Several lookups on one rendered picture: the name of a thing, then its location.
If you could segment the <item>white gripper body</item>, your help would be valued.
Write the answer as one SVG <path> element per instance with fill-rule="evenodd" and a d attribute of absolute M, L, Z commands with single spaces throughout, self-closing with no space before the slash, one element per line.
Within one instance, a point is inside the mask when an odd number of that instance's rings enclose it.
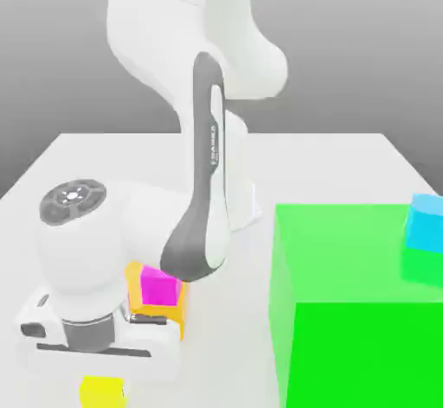
<path fill-rule="evenodd" d="M 50 375 L 122 379 L 174 379 L 181 362 L 181 330 L 175 323 L 126 324 L 100 354 L 75 352 L 50 338 L 22 339 L 24 363 Z"/>

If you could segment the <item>small yellow cube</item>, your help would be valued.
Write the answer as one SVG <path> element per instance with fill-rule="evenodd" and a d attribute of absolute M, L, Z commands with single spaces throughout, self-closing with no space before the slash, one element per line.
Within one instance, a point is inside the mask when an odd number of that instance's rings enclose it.
<path fill-rule="evenodd" d="M 84 376 L 79 389 L 80 408 L 126 408 L 124 381 L 114 377 Z"/>

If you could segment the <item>small magenta cube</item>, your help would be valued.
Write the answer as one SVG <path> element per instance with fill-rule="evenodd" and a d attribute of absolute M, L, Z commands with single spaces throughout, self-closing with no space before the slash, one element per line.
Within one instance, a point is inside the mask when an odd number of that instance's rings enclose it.
<path fill-rule="evenodd" d="M 157 306 L 176 306 L 182 282 L 158 269 L 145 265 L 140 274 L 142 303 Z"/>

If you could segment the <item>small cyan cube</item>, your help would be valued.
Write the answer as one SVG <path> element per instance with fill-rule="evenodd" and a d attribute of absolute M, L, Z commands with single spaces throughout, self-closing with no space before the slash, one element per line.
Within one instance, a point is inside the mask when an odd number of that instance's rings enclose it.
<path fill-rule="evenodd" d="M 443 196 L 413 195 L 405 221 L 404 246 L 443 254 Z"/>

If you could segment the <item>large orange box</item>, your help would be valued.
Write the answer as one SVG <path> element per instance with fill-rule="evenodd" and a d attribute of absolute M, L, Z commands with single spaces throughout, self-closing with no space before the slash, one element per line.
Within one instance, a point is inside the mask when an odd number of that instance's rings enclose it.
<path fill-rule="evenodd" d="M 182 290 L 176 306 L 157 306 L 142 303 L 140 274 L 145 265 L 131 262 L 125 268 L 125 278 L 128 287 L 129 307 L 132 314 L 144 316 L 164 316 L 176 322 L 180 327 L 180 339 L 184 337 L 189 286 L 182 282 Z"/>

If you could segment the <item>large green box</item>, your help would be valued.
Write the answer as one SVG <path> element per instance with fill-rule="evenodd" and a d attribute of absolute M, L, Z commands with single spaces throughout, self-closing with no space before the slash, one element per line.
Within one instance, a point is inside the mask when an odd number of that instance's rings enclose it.
<path fill-rule="evenodd" d="M 406 204 L 279 204 L 269 322 L 279 408 L 443 408 L 443 253 Z"/>

